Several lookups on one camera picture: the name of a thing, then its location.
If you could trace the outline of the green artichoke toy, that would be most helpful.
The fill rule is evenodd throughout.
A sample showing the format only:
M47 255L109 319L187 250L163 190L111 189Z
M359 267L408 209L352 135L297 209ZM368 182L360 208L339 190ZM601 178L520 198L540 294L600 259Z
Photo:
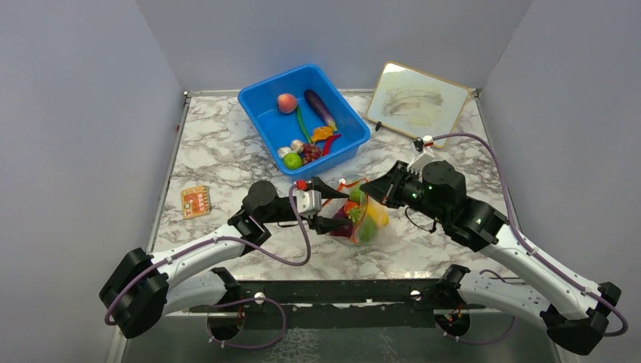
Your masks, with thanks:
M348 199L351 202L361 204L366 200L366 194L363 193L363 191L360 189L360 185L355 185L349 193Z

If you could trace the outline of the clear zip bag orange zipper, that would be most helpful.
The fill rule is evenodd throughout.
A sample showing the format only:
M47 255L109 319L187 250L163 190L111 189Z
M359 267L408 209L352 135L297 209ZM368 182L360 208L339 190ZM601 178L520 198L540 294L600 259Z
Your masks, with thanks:
M364 246L380 242L387 232L387 209L360 189L366 182L366 178L356 175L341 178L336 190L347 194L348 197L323 202L322 216L348 222L347 225L328 233L332 239L346 246Z

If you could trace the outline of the purple onion toy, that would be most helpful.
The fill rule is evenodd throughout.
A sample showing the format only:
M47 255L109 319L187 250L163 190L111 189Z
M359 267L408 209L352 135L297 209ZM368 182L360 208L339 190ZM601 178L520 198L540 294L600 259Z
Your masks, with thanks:
M345 215L344 212L338 211L333 219L346 222L345 225L341 225L339 228L334 229L330 232L330 235L333 237L345 237L350 238L353 233L354 223L353 221Z

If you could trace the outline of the green cabbage toy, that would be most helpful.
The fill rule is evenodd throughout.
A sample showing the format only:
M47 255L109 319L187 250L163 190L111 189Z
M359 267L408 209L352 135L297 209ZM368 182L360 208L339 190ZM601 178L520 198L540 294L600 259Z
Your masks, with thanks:
M366 244L375 239L378 233L376 223L370 218L366 217L357 230L356 239L359 244Z

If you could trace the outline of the orange carrot toy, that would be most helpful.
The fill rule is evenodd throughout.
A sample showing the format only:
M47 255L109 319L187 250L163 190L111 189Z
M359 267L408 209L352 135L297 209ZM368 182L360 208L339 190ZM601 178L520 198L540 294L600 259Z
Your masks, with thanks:
M345 216L353 223L358 223L362 218L362 209L360 204L351 202L350 200L345 203L343 211Z

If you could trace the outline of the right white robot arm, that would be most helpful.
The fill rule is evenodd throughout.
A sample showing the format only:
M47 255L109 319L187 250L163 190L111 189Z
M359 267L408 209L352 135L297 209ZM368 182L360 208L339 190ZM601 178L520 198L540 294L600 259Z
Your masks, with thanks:
M477 304L543 328L558 346L589 355L606 335L608 315L621 290L579 277L535 245L526 245L507 217L466 194L465 176L446 161L414 172L397 161L361 191L383 206L408 207L433 219L454 242L499 262L525 286L491 282L461 265L451 265L434 295L445 307Z

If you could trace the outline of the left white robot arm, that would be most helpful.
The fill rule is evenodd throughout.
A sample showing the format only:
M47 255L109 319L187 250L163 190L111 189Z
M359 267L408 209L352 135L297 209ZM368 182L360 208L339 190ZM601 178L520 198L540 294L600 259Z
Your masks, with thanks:
M251 185L241 208L213 232L188 244L156 253L141 248L129 251L99 292L106 308L104 323L117 326L129 339L152 328L171 312L198 306L195 293L202 290L217 309L237 303L237 289L216 271L206 268L257 251L284 265L303 266L311 258L308 231L327 234L345 224L320 215L323 202L346 199L318 177L294 182L281 197L266 180ZM270 238L269 223L296 222L305 244L305 257L292 261L263 248Z

